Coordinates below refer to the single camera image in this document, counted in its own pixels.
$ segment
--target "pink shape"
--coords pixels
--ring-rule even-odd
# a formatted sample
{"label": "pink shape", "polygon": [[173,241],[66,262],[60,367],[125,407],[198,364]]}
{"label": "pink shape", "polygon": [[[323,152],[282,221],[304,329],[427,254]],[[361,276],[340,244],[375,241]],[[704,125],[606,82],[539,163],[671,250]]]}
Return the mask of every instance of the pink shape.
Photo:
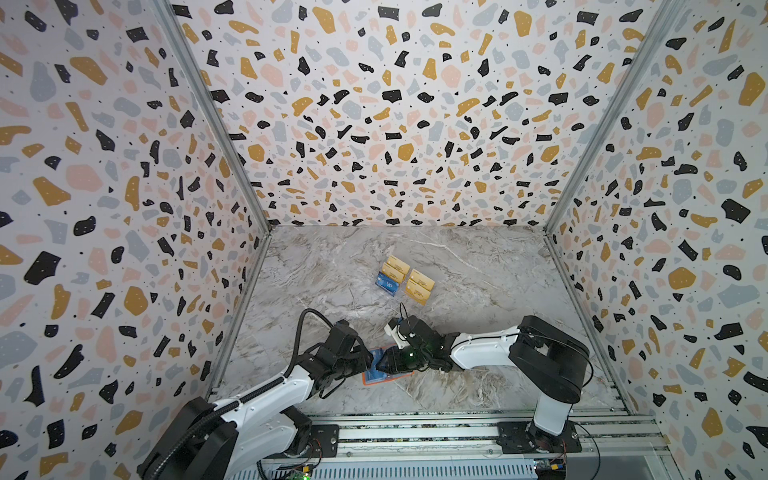
{"label": "pink shape", "polygon": [[106,275],[109,273],[107,270],[107,256],[104,255],[104,250],[101,248],[94,248],[91,250],[91,255],[88,257],[88,266],[96,273]]}
{"label": "pink shape", "polygon": [[66,177],[67,185],[75,190],[98,192],[104,186],[96,170],[90,165],[70,165],[67,167]]}

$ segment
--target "gray shape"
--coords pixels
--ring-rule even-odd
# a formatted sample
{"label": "gray shape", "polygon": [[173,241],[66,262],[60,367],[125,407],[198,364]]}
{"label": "gray shape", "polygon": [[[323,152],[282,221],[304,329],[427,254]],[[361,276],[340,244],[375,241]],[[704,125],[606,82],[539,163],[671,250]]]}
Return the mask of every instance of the gray shape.
{"label": "gray shape", "polygon": [[168,413],[170,412],[170,407],[165,407],[161,411],[155,413],[152,416],[152,420],[149,421],[149,431],[155,430],[158,426],[160,426],[165,420],[168,418]]}
{"label": "gray shape", "polygon": [[121,111],[129,117],[136,117],[141,113],[141,107],[126,97],[118,97],[112,104],[115,110]]}
{"label": "gray shape", "polygon": [[432,39],[430,37],[428,37],[427,35],[422,35],[421,37],[419,37],[419,41],[425,47],[430,47],[430,46],[435,44],[435,42],[433,42]]}
{"label": "gray shape", "polygon": [[19,190],[15,194],[11,195],[11,200],[13,200],[19,205],[26,205],[32,201],[32,198],[29,195],[27,195],[27,192],[23,190]]}
{"label": "gray shape", "polygon": [[376,40],[376,37],[369,35],[368,37],[368,49],[379,59],[384,61],[384,54],[382,54],[382,42]]}
{"label": "gray shape", "polygon": [[699,125],[709,125],[711,119],[712,112],[710,111],[710,106],[704,105],[704,108],[701,109],[701,113],[699,113]]}
{"label": "gray shape", "polygon": [[690,180],[681,178],[675,180],[672,184],[672,200],[674,203],[680,205],[685,200],[688,200],[693,194],[693,188],[690,185]]}
{"label": "gray shape", "polygon": [[525,53],[525,50],[515,50],[512,52],[511,56],[514,58],[517,67],[521,70],[525,70],[531,66],[531,61],[528,60],[528,54]]}
{"label": "gray shape", "polygon": [[486,25],[493,22],[493,17],[496,13],[496,10],[498,10],[498,4],[491,4],[488,8],[475,15],[475,17],[472,19],[472,24],[478,27],[485,27]]}
{"label": "gray shape", "polygon": [[114,210],[115,208],[120,206],[120,201],[117,198],[108,197],[104,195],[103,197],[98,199],[98,202],[96,202],[96,206]]}
{"label": "gray shape", "polygon": [[429,128],[429,141],[440,141],[442,126],[443,123],[441,121],[436,121],[435,124]]}
{"label": "gray shape", "polygon": [[341,106],[341,111],[343,111],[345,114],[348,114],[349,117],[353,120],[359,120],[362,113],[362,108],[355,102],[347,100],[344,102],[344,105]]}
{"label": "gray shape", "polygon": [[558,59],[560,59],[560,65],[565,63],[565,54],[568,53],[568,46],[565,44],[564,41],[558,40],[558,44],[554,46],[554,54],[558,56]]}
{"label": "gray shape", "polygon": [[80,35],[78,35],[76,31],[69,27],[67,27],[67,30],[64,32],[64,41],[72,45],[72,48],[75,50],[82,50],[85,46],[85,43],[83,42],[83,39],[80,38]]}
{"label": "gray shape", "polygon": [[5,300],[14,293],[16,293],[16,279],[10,275],[0,273],[0,300]]}
{"label": "gray shape", "polygon": [[506,59],[507,59],[507,58],[504,56],[504,53],[503,53],[503,52],[501,52],[501,51],[499,51],[499,50],[496,50],[496,48],[494,48],[493,50],[491,50],[491,53],[493,54],[493,61],[494,61],[494,62],[495,62],[497,65],[498,65],[498,64],[500,64],[500,63],[503,63],[503,62],[504,62],[504,60],[506,60]]}
{"label": "gray shape", "polygon": [[139,75],[141,76],[141,80],[144,80],[145,84],[154,85],[155,87],[161,90],[163,89],[160,85],[160,82],[154,79],[154,72],[152,70],[147,70],[144,67],[139,67]]}
{"label": "gray shape", "polygon": [[51,75],[48,74],[48,68],[39,61],[36,61],[32,67],[29,94],[34,101],[48,101],[56,95],[56,84]]}
{"label": "gray shape", "polygon": [[179,151],[175,148],[166,148],[163,150],[163,164],[170,168],[179,168],[181,166],[181,157]]}
{"label": "gray shape", "polygon": [[739,184],[734,180],[720,180],[715,184],[715,187],[717,187],[717,193],[729,194],[736,190],[738,185]]}
{"label": "gray shape", "polygon": [[288,23],[293,17],[293,2],[286,0],[272,12],[272,21],[275,23]]}
{"label": "gray shape", "polygon": [[67,229],[66,223],[57,222],[56,220],[43,220],[48,230],[51,231],[51,242],[57,245],[64,245],[67,243]]}
{"label": "gray shape", "polygon": [[312,58],[312,61],[320,61],[320,59],[323,58],[317,50],[310,48],[308,45],[304,47],[304,50],[306,51],[306,54]]}
{"label": "gray shape", "polygon": [[[0,300],[5,299],[3,296],[2,279],[8,277],[13,281],[13,277],[9,275],[0,275]],[[21,363],[37,348],[38,343],[29,338],[24,332],[10,332],[0,337],[0,369],[4,369],[6,366]]]}
{"label": "gray shape", "polygon": [[715,141],[721,147],[727,147],[730,145],[730,141],[733,138],[733,122],[721,118],[717,121],[717,135],[715,135]]}
{"label": "gray shape", "polygon": [[725,419],[725,426],[733,433],[741,432],[744,429],[744,424],[733,415],[728,415],[728,418]]}
{"label": "gray shape", "polygon": [[333,59],[333,61],[340,67],[348,67],[349,66],[349,59],[344,55],[344,52],[341,51],[341,48],[338,47],[331,47],[328,50],[326,50],[326,53],[329,57]]}
{"label": "gray shape", "polygon": [[718,58],[717,60],[711,60],[711,61],[708,61],[706,64],[704,64],[701,70],[705,74],[712,75],[714,77],[716,75],[723,73],[738,58],[739,58],[738,55],[733,54],[733,55],[728,55],[727,57]]}
{"label": "gray shape", "polygon": [[696,436],[694,435],[693,431],[688,428],[686,425],[683,428],[683,448],[685,448],[685,451],[690,456],[694,456],[694,453],[696,453],[696,447],[698,445],[698,442],[696,441]]}
{"label": "gray shape", "polygon": [[11,173],[11,165],[17,164],[18,158],[16,157],[0,157],[0,172],[4,174]]}
{"label": "gray shape", "polygon": [[504,113],[512,121],[520,120],[520,117],[523,115],[524,111],[525,109],[523,108],[523,106],[516,101],[513,101],[512,103],[507,105],[507,108],[504,109]]}
{"label": "gray shape", "polygon": [[27,433],[36,439],[40,435],[40,429],[43,426],[43,415],[35,415],[27,424]]}
{"label": "gray shape", "polygon": [[760,297],[760,291],[754,285],[736,285],[731,284],[728,288],[718,293],[720,302],[726,308],[734,308],[744,303],[757,300]]}
{"label": "gray shape", "polygon": [[691,372],[686,367],[682,366],[681,364],[677,364],[675,366],[675,369],[677,370],[677,373],[680,375],[680,378],[683,379],[685,383],[688,385],[703,385],[704,381],[701,379],[700,376],[697,374]]}
{"label": "gray shape", "polygon": [[136,230],[131,230],[125,234],[125,241],[128,242],[128,253],[133,255],[136,260],[143,262],[149,255],[149,247],[139,237]]}
{"label": "gray shape", "polygon": [[73,389],[79,386],[98,385],[101,383],[101,374],[103,373],[104,369],[90,369],[85,375],[67,385],[67,388]]}

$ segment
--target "black cable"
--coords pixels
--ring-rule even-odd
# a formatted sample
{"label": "black cable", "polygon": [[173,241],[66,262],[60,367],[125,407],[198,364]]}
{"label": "black cable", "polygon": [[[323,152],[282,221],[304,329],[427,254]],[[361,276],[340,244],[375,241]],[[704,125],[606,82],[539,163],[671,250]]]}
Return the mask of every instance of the black cable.
{"label": "black cable", "polygon": [[574,425],[579,425],[584,429],[584,431],[589,435],[590,440],[594,443],[594,447],[598,450],[598,469],[594,471],[594,474],[592,475],[592,478],[589,480],[594,480],[598,476],[598,472],[600,471],[600,465],[602,463],[602,458],[600,457],[600,447],[598,447],[598,441],[594,439],[594,436],[587,430],[581,423],[574,422]]}

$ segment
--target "cable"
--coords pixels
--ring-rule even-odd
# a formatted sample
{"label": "cable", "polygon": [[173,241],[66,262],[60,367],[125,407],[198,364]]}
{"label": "cable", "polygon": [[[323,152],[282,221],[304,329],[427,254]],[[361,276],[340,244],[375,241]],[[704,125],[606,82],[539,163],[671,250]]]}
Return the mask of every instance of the cable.
{"label": "cable", "polygon": [[600,447],[598,447],[598,441],[594,439],[594,437],[589,432],[589,430],[587,430],[581,423],[574,422],[574,425],[579,425],[584,429],[587,435],[589,435],[590,440],[594,443],[594,447],[598,450],[598,469],[594,471],[592,478],[589,479],[589,480],[594,480],[598,476],[598,472],[600,471],[600,465],[602,463],[602,458],[600,457]]}

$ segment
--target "small yellow card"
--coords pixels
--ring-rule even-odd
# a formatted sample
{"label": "small yellow card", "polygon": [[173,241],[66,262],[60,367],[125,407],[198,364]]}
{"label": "small yellow card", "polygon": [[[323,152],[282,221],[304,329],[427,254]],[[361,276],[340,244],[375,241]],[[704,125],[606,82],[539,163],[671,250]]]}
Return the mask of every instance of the small yellow card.
{"label": "small yellow card", "polygon": [[424,305],[427,303],[430,292],[413,280],[408,279],[408,283],[406,284],[406,294],[413,298],[417,303]]}
{"label": "small yellow card", "polygon": [[392,280],[395,280],[397,283],[402,283],[402,281],[406,279],[406,275],[403,272],[396,270],[395,267],[388,263],[382,265],[382,273]]}
{"label": "small yellow card", "polygon": [[389,265],[391,265],[395,270],[398,270],[403,275],[408,275],[408,270],[411,269],[411,266],[407,263],[400,260],[398,257],[395,257],[394,255],[390,255],[389,258],[386,261]]}
{"label": "small yellow card", "polygon": [[408,281],[413,281],[419,284],[420,286],[424,287],[425,289],[432,291],[432,288],[435,286],[435,281],[426,276],[424,273],[419,272],[417,269],[413,269],[411,272],[411,277],[408,279]]}

